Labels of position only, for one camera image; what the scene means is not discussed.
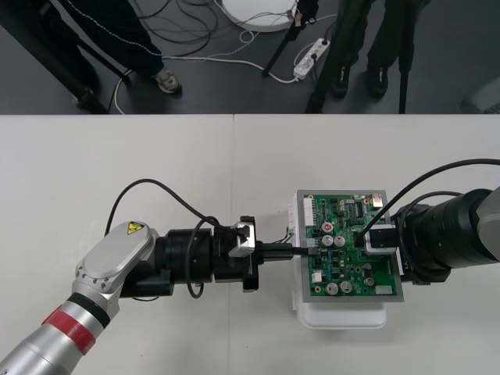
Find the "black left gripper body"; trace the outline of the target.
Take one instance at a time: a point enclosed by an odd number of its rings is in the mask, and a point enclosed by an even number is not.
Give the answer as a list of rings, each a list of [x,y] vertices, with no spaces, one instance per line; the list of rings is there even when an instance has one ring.
[[[254,216],[241,216],[213,232],[213,276],[217,283],[242,282],[243,292],[259,289],[259,242]]]

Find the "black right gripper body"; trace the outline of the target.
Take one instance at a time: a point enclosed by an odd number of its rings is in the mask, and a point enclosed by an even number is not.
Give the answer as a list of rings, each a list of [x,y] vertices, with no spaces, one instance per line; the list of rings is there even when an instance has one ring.
[[[395,222],[397,230],[398,247],[402,261],[403,281],[411,282],[413,285],[417,285],[420,283],[420,275],[415,269],[412,256],[408,253],[404,235],[405,218],[409,211],[410,208],[408,206],[403,206],[396,212],[396,214],[393,215],[392,219]]]

